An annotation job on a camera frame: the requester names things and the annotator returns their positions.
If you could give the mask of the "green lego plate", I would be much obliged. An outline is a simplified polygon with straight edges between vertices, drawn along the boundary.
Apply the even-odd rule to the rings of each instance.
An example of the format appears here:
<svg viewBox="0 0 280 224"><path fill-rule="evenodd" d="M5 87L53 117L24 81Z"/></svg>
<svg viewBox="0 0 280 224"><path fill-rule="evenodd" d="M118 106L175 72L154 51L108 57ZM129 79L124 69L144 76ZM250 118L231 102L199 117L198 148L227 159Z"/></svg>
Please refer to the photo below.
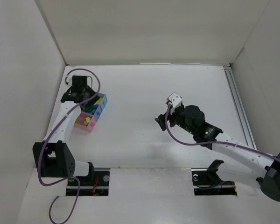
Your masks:
<svg viewBox="0 0 280 224"><path fill-rule="evenodd" d="M88 114L95 114L96 110L98 108L98 105L92 105L89 107L84 107L82 112L88 113Z"/></svg>

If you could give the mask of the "lime green lego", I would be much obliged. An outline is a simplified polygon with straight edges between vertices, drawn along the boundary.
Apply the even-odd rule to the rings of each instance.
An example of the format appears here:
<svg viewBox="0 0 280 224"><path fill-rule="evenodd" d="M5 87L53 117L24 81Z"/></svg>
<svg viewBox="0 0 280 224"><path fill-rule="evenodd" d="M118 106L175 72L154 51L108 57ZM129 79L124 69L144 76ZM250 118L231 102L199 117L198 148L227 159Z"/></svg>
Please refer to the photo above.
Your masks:
<svg viewBox="0 0 280 224"><path fill-rule="evenodd" d="M90 122L91 122L91 117L79 117L76 120L76 124L83 125L83 126L88 126Z"/></svg>

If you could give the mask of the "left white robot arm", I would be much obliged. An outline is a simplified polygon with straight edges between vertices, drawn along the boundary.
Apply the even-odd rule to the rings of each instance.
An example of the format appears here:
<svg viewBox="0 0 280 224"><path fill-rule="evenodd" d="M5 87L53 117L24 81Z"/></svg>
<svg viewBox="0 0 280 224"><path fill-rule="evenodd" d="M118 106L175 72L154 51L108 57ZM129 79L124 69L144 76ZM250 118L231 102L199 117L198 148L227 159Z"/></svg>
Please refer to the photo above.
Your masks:
<svg viewBox="0 0 280 224"><path fill-rule="evenodd" d="M91 162L76 161L67 145L70 134L82 108L95 103L98 94L88 85L87 76L72 77L72 86L63 94L59 113L49 134L33 145L38 177L81 178L92 181L94 167Z"/></svg>

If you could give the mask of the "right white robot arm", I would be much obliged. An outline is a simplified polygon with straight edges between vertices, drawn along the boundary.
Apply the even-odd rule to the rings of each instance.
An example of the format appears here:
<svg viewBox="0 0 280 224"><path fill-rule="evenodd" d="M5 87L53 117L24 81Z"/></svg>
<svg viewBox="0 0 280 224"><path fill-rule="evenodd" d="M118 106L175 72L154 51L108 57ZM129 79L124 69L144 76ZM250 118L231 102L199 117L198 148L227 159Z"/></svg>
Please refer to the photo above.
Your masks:
<svg viewBox="0 0 280 224"><path fill-rule="evenodd" d="M204 171L196 173L202 179L193 183L200 190L209 191L226 182L240 182L257 188L270 199L280 202L280 153L267 154L236 141L222 129L206 122L205 115L198 106L180 105L173 112L171 108L169 105L167 111L154 120L173 140L182 145L202 146L224 154L250 169L250 172L243 173L232 165L223 167L223 160L214 160ZM170 131L174 126L191 134L194 143L178 140Z"/></svg>

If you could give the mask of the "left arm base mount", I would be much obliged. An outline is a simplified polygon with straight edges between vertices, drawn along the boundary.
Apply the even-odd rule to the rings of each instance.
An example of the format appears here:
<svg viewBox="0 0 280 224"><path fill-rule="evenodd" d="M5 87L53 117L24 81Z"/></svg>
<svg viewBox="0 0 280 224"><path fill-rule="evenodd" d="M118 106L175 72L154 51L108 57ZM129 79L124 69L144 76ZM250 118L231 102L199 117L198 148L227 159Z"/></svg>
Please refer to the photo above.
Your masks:
<svg viewBox="0 0 280 224"><path fill-rule="evenodd" d="M108 196L110 169L94 168L91 166L90 174L77 176L80 181L79 196Z"/></svg>

